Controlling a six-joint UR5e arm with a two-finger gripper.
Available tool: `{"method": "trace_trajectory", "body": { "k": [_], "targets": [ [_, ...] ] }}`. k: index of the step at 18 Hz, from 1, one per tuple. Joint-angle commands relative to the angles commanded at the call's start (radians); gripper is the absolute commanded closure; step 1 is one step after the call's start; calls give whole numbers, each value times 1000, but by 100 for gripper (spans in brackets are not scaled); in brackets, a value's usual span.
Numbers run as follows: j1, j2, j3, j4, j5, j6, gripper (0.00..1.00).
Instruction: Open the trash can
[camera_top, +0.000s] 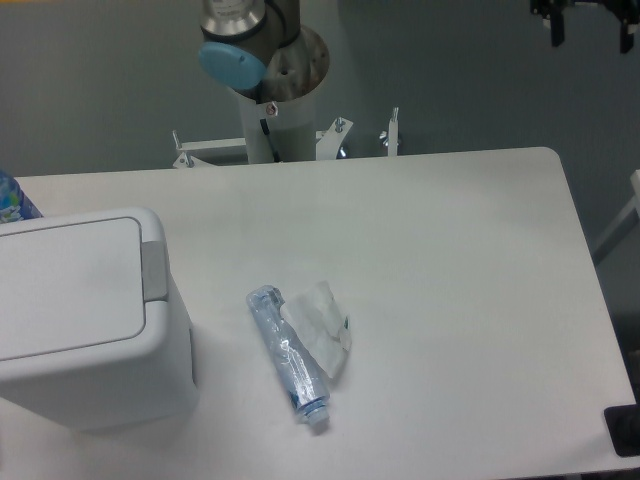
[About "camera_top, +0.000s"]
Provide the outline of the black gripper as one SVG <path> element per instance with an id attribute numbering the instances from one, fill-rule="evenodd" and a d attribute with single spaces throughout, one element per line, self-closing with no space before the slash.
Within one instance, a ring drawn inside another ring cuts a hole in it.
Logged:
<path id="1" fill-rule="evenodd" d="M 575 6 L 602 6 L 620 21 L 620 53 L 627 54 L 633 47 L 639 2 L 636 0 L 531 0 L 530 13 L 543 17 L 550 14 L 551 44 L 561 46 L 565 41 L 565 23 L 562 11 Z"/>

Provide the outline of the silver robot arm blue cap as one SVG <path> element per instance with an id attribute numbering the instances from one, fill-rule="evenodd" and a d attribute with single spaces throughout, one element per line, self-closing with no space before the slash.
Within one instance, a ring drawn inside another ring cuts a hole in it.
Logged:
<path id="1" fill-rule="evenodd" d="M 257 104 L 310 95 L 330 68 L 328 47 L 301 23 L 298 1 L 204 1 L 202 69 Z"/>

